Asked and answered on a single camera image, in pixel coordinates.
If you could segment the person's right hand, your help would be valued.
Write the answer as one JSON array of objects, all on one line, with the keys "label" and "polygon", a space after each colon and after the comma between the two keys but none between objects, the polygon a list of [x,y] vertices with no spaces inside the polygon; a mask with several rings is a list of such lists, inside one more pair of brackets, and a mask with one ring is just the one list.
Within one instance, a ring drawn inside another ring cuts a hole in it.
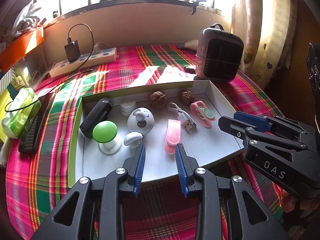
[{"label": "person's right hand", "polygon": [[319,207],[319,203],[320,197],[317,196],[313,200],[300,200],[300,204],[298,204],[298,200],[294,196],[284,190],[282,192],[281,207],[285,213],[293,211],[296,206],[299,206],[304,211],[316,210]]}]

